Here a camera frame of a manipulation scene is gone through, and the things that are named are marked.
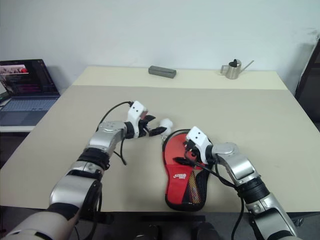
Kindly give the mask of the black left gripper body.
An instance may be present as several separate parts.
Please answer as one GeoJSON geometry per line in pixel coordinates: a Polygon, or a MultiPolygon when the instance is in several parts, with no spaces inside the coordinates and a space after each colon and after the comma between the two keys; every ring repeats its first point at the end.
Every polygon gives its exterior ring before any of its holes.
{"type": "Polygon", "coordinates": [[[144,137],[147,135],[147,133],[149,133],[148,123],[149,122],[146,121],[146,116],[143,119],[139,120],[138,122],[139,137],[144,137]]]}

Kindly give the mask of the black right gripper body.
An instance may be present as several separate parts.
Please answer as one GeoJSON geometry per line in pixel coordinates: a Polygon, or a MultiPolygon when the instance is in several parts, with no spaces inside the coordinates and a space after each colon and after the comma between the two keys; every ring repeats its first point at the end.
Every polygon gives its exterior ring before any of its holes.
{"type": "Polygon", "coordinates": [[[202,144],[195,143],[192,140],[186,141],[191,141],[191,149],[185,150],[184,158],[192,160],[195,165],[203,165],[204,146],[202,144]]]}

